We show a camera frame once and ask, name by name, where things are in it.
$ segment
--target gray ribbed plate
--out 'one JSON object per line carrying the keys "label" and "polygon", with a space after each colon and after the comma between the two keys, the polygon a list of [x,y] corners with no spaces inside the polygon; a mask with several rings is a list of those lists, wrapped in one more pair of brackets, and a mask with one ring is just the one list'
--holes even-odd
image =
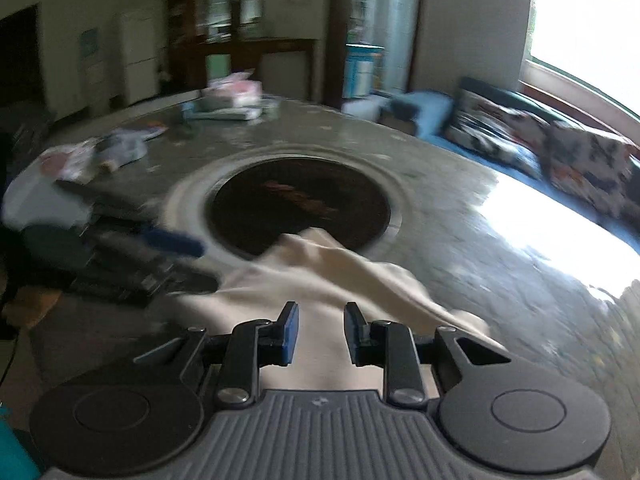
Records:
{"label": "gray ribbed plate", "polygon": [[[42,478],[76,477],[53,469]],[[505,478],[458,454],[423,413],[389,407],[376,391],[267,391],[251,409],[216,414],[187,452],[130,480]],[[597,477],[580,470],[558,478]]]}

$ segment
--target crumpled cloth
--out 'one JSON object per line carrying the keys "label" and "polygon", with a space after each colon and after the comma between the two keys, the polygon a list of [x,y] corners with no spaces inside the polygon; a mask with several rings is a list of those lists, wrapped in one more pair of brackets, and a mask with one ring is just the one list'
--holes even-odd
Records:
{"label": "crumpled cloth", "polygon": [[[287,301],[300,306],[298,341],[292,364],[261,370],[262,385],[268,388],[382,387],[380,368],[351,364],[343,322],[349,301],[355,301],[370,322],[401,322],[417,335],[433,335],[437,326],[448,324],[498,345],[488,338],[483,320],[446,311],[407,270],[369,261],[319,229],[283,235],[263,256],[230,273],[215,294],[164,298],[151,304],[150,314],[185,327],[203,326],[212,334],[230,333],[244,321],[275,320]],[[429,367],[423,368],[428,392],[434,396]]]}

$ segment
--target dark circular center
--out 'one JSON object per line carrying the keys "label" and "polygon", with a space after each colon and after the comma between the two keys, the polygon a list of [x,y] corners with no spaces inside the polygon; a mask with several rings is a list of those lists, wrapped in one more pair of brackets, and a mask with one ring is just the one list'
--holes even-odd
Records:
{"label": "dark circular center", "polygon": [[129,430],[142,422],[148,413],[148,400],[139,393],[107,388],[78,402],[75,415],[84,427],[104,433]]}
{"label": "dark circular center", "polygon": [[207,201],[214,236],[244,258],[259,256],[283,233],[326,230],[358,251],[387,228],[389,203],[363,173],[329,160],[278,158],[242,170]]}
{"label": "dark circular center", "polygon": [[552,430],[566,416],[559,399],[537,390],[505,392],[495,398],[491,411],[507,428],[524,433]]}

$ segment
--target patterned cushion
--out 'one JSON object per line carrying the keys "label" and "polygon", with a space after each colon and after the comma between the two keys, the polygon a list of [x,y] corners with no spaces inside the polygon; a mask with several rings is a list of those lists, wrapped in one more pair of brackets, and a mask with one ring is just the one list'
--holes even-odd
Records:
{"label": "patterned cushion", "polygon": [[542,177],[536,155],[519,143],[513,142],[499,121],[491,118],[483,118],[481,121],[477,117],[459,112],[445,132],[445,137],[486,158],[513,166],[533,178]]}
{"label": "patterned cushion", "polygon": [[555,123],[550,131],[551,183],[617,218],[625,203],[632,149],[631,142],[616,134]]}
{"label": "patterned cushion", "polygon": [[529,148],[537,156],[546,156],[549,124],[529,112],[505,108],[473,92],[463,91],[460,111],[477,118],[500,121],[515,142]]}

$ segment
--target blue sofa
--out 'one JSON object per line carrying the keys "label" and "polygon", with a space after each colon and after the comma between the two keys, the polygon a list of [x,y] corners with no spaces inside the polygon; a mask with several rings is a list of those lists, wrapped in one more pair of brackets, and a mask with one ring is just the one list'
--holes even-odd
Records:
{"label": "blue sofa", "polygon": [[[545,121],[552,123],[553,121],[566,121],[569,123],[577,123],[572,118],[546,106],[542,103],[534,101],[522,94],[510,92],[489,85],[483,81],[465,77],[460,80],[458,92],[455,97],[434,91],[411,92],[404,96],[392,99],[383,110],[383,116],[386,113],[398,121],[411,123],[415,134],[421,140],[428,142],[434,146],[444,148],[450,152],[457,153],[469,160],[474,160],[483,166],[492,168],[503,174],[507,174],[516,180],[527,184],[527,186],[538,190],[548,197],[556,200],[569,209],[577,212],[585,218],[596,222],[602,228],[619,238],[640,254],[640,234],[633,225],[625,219],[614,219],[609,216],[597,212],[594,207],[579,199],[576,196],[569,195],[556,189],[551,182],[546,179],[537,180],[511,166],[506,166],[494,160],[487,160],[477,153],[470,152],[465,148],[447,140],[442,135],[444,130],[449,126],[449,122],[453,117],[456,108],[456,102],[463,90],[467,90],[478,94],[482,97],[493,101],[496,104],[507,108],[515,108],[524,110]],[[632,200],[640,205],[640,162],[632,158],[632,178],[628,184],[628,195]]]}

